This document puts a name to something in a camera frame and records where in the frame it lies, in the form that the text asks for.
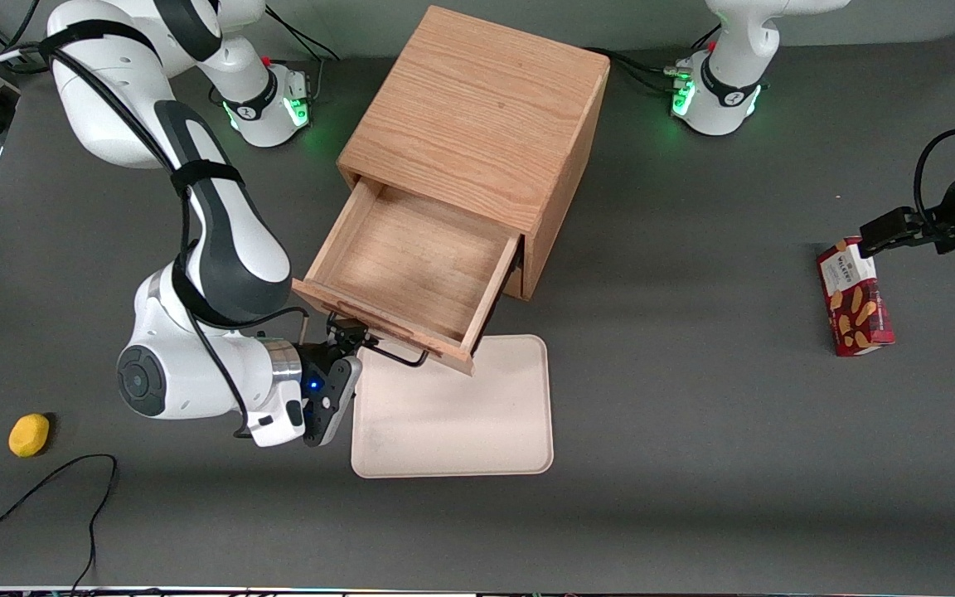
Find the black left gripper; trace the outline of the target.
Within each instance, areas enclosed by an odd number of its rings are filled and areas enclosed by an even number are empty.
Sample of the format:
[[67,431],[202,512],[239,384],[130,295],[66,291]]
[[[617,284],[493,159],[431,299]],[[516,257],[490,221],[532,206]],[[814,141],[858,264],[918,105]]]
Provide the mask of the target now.
[[936,252],[955,250],[955,181],[948,186],[941,203],[933,209],[933,218],[941,235],[932,235],[932,228],[923,212],[917,209],[892,209],[860,227],[863,257],[875,257],[887,250],[914,248],[933,243]]

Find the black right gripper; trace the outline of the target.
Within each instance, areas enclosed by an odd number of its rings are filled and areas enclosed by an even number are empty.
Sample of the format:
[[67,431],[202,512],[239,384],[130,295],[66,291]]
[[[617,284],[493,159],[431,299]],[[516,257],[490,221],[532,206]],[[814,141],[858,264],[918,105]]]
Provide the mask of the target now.
[[378,347],[380,339],[369,336],[368,327],[355,318],[329,318],[328,342],[296,343],[302,362],[303,396],[337,396],[341,382],[332,373],[334,363],[346,356],[356,356],[362,348]]

